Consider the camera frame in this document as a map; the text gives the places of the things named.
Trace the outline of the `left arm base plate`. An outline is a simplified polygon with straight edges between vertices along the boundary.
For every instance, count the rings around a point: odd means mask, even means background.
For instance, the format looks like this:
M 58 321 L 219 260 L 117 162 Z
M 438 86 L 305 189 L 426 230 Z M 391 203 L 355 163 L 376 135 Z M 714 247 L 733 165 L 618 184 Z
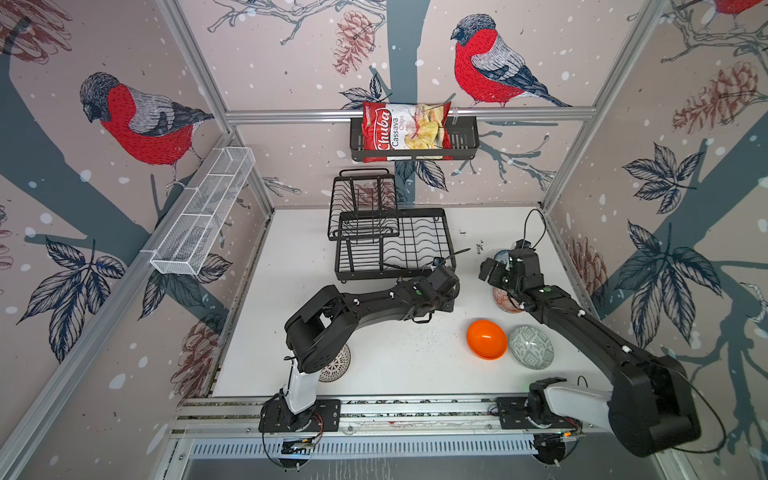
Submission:
M 270 398 L 262 406 L 258 431 L 260 433 L 337 432 L 341 402 L 318 399 L 307 410 L 293 413 L 280 396 Z

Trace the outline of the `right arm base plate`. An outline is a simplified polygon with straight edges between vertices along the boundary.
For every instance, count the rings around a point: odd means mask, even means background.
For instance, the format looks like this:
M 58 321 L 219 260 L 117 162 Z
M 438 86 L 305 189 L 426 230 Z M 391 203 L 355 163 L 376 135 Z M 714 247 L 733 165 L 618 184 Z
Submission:
M 570 417 L 559 416 L 538 400 L 530 405 L 527 396 L 497 397 L 490 409 L 499 419 L 503 430 L 556 429 L 580 431 L 582 424 Z

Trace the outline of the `black wire dish rack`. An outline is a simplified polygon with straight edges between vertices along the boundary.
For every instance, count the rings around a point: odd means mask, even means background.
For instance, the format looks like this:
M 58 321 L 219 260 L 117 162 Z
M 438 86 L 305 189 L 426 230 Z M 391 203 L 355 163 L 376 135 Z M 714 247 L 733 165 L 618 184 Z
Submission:
M 442 208 L 401 207 L 386 168 L 344 169 L 334 178 L 327 228 L 342 283 L 426 276 L 456 254 Z

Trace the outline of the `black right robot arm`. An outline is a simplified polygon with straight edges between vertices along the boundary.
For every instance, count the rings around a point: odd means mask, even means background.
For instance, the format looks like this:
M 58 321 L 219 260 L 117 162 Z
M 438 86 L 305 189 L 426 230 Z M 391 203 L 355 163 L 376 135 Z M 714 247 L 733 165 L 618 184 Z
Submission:
M 550 425 L 558 418 L 589 423 L 612 432 L 638 457 L 700 438 L 692 387 L 682 365 L 623 339 L 565 290 L 546 284 L 533 248 L 519 246 L 505 262 L 485 259 L 479 278 L 505 291 L 521 310 L 568 340 L 611 383 L 609 391 L 560 377 L 532 383 L 526 408 L 533 424 Z

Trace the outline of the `red and blue patterned bowl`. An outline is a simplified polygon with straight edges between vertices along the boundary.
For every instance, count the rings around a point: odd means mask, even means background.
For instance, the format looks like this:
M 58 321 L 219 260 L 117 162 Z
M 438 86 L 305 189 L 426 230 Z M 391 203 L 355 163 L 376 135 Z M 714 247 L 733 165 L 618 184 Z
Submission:
M 493 294 L 495 303 L 501 310 L 511 314 L 517 314 L 522 312 L 522 309 L 520 309 L 518 304 L 513 299 L 510 298 L 510 296 L 506 291 L 500 288 L 493 288 L 492 294 Z

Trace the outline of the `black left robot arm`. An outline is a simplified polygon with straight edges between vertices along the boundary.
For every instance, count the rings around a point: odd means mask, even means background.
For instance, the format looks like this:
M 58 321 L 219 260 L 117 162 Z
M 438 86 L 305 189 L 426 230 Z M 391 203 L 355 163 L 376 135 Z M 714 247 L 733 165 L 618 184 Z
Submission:
M 452 312 L 459 293 L 459 277 L 444 264 L 426 276 L 370 293 L 323 287 L 284 325 L 292 367 L 278 397 L 294 416 L 312 410 L 321 370 L 335 360 L 355 331 L 388 321 L 427 323 L 436 312 Z

